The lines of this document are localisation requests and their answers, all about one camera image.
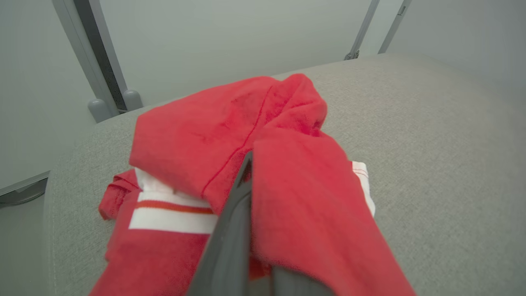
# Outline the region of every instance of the gray upholstered cushion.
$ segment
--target gray upholstered cushion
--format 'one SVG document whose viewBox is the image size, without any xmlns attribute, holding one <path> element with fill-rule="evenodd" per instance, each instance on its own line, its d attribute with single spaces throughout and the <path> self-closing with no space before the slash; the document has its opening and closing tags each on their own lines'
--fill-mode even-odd
<svg viewBox="0 0 526 296">
<path fill-rule="evenodd" d="M 368 165 L 376 221 L 418 294 L 526 294 L 523 102 L 424 56 L 298 72 L 329 105 L 323 129 Z M 86 295 L 102 273 L 113 223 L 97 206 L 147 109 L 97 124 L 52 170 L 51 295 Z"/>
</svg>

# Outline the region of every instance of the red towel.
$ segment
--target red towel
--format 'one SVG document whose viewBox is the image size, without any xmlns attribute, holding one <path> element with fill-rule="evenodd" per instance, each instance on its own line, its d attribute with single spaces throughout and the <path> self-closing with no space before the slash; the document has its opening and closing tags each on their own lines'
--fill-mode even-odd
<svg viewBox="0 0 526 296">
<path fill-rule="evenodd" d="M 142 209 L 137 181 L 134 170 L 116 175 L 99 205 L 105 220 L 117 221 L 107 245 L 108 266 L 90 295 L 183 295 L 195 273 L 208 234 L 128 228 L 134 211 Z M 249 262 L 251 279 L 268 274 L 254 258 Z"/>
<path fill-rule="evenodd" d="M 345 152 L 320 130 L 326 112 L 301 74 L 283 82 L 259 77 L 214 87 L 141 115 L 130 164 L 206 199 L 220 214 L 245 154 L 253 150 L 251 233 L 258 259 L 318 279 L 337 295 L 414 295 Z M 134 250 L 145 237 L 133 239 L 119 252 L 123 265 L 111 270 L 120 276 L 105 282 L 125 287 L 113 292 L 184 294 L 187 286 L 167 286 L 177 273 L 159 275 L 174 281 L 152 283 L 135 271 L 155 272 L 148 257 L 170 259 L 162 248 L 169 242 L 148 237 L 150 248 Z M 102 295 L 105 287 L 99 288 Z"/>
</svg>

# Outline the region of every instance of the white stripe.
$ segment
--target white stripe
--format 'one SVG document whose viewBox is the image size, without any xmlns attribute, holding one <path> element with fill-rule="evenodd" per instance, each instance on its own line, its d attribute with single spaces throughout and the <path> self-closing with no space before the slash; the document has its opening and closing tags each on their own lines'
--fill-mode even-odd
<svg viewBox="0 0 526 296">
<path fill-rule="evenodd" d="M 193 198 L 183 193 L 143 191 L 139 194 L 138 201 L 164 201 L 178 205 L 195 206 L 197 208 L 210 208 L 210 204 L 207 201 Z"/>
<path fill-rule="evenodd" d="M 367 166 L 363 162 L 352 162 L 352 170 L 355 173 L 355 175 L 360 180 L 360 184 L 362 186 L 363 194 L 365 196 L 365 202 L 367 203 L 367 207 L 369 207 L 369 211 L 371 211 L 372 216 L 375 216 L 376 206 L 374 201 L 372 201 L 371 198 L 371 192 L 369 189 L 369 173 L 367 172 Z"/>
<path fill-rule="evenodd" d="M 133 212 L 130 229 L 148 229 L 182 233 L 211 234 L 217 215 L 197 214 L 158 208 L 137 208 Z"/>
</svg>

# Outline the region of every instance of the gray metal frame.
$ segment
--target gray metal frame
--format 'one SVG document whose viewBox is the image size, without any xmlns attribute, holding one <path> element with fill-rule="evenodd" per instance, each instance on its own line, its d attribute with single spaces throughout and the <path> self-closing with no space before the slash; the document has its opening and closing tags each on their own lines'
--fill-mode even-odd
<svg viewBox="0 0 526 296">
<path fill-rule="evenodd" d="M 95 98 L 103 101 L 107 105 L 111 116 L 118 115 L 119 111 L 117 110 L 117 106 L 113 101 L 112 94 L 106 84 L 104 75 L 97 63 L 97 58 L 95 57 L 86 32 L 84 31 L 84 27 L 82 26 L 82 22 L 80 21 L 73 0 L 52 1 L 58 18 L 64 28 L 64 32 L 66 33 L 79 64 L 88 79 L 88 83 L 95 94 Z"/>
<path fill-rule="evenodd" d="M 400 26 L 400 23 L 402 22 L 403 17 L 407 13 L 407 9 L 409 9 L 409 4 L 411 4 L 411 1 L 412 0 L 404 0 L 402 2 L 402 5 L 400 6 L 400 9 L 398 10 L 398 14 L 396 15 L 393 21 L 393 24 L 391 25 L 391 28 L 389 29 L 389 32 L 387 32 L 387 36 L 383 40 L 380 50 L 378 50 L 378 54 L 385 53 L 387 51 L 389 44 L 391 44 L 391 41 L 393 40 L 393 37 L 395 36 L 396 31 L 398 30 L 398 26 Z"/>
<path fill-rule="evenodd" d="M 106 20 L 104 19 L 100 0 L 89 0 L 89 4 L 92 7 L 93 16 L 97 22 L 99 34 L 104 43 L 104 48 L 106 49 L 109 63 L 112 66 L 113 74 L 119 85 L 120 93 L 124 94 L 124 92 L 128 90 L 128 87 L 126 86 L 123 71 L 120 69 L 119 60 L 117 59 L 117 54 L 115 53 L 115 48 L 113 47 L 112 39 L 109 35 L 108 25 L 106 25 Z"/>
<path fill-rule="evenodd" d="M 75 8 L 77 8 L 77 14 L 80 17 L 80 21 L 82 22 L 82 26 L 84 27 L 84 31 L 86 32 L 100 70 L 104 75 L 104 80 L 112 94 L 113 101 L 119 111 L 127 111 L 122 92 L 120 91 L 117 79 L 113 73 L 112 65 L 106 53 L 104 42 L 100 36 L 95 16 L 93 15 L 92 6 L 89 0 L 73 0 L 73 3 L 75 4 Z"/>
<path fill-rule="evenodd" d="M 27 178 L 25 180 L 22 180 L 20 182 L 17 182 L 15 184 L 13 184 L 13 185 L 9 185 L 7 187 L 0 188 L 0 196 L 4 195 L 6 193 L 9 193 L 11 191 L 15 191 L 17 189 L 29 186 L 29 185 L 31 185 L 33 183 L 36 183 L 36 182 L 41 181 L 43 179 L 46 179 L 47 177 L 49 177 L 49 171 L 44 172 L 42 174 L 38 174 L 36 176 L 32 176 L 31 178 Z"/>
<path fill-rule="evenodd" d="M 352 45 L 351 51 L 343 58 L 343 60 L 352 60 L 354 58 L 358 57 L 357 52 L 360 50 L 361 43 L 363 41 L 363 38 L 365 38 L 365 34 L 367 33 L 367 29 L 369 28 L 369 25 L 371 24 L 372 17 L 375 15 L 376 8 L 378 7 L 378 3 L 380 0 L 371 0 L 371 4 L 369 4 L 369 9 L 367 10 L 367 13 L 365 14 L 365 18 L 363 19 L 362 26 L 360 27 L 360 30 L 358 31 L 358 35 L 356 36 L 355 42 Z"/>
</svg>

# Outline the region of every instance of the white wall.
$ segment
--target white wall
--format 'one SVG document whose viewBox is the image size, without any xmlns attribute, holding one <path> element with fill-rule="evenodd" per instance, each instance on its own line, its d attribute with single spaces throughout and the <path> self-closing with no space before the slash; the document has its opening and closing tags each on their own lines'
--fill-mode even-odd
<svg viewBox="0 0 526 296">
<path fill-rule="evenodd" d="M 402 2 L 403 0 L 380 0 L 360 46 L 360 57 L 378 54 Z"/>
<path fill-rule="evenodd" d="M 424 53 L 526 93 L 526 1 L 414 0 L 387 53 Z"/>
<path fill-rule="evenodd" d="M 145 105 L 342 61 L 370 0 L 100 0 L 129 89 Z"/>
<path fill-rule="evenodd" d="M 0 1 L 0 189 L 50 170 L 93 98 L 51 0 Z"/>
</svg>

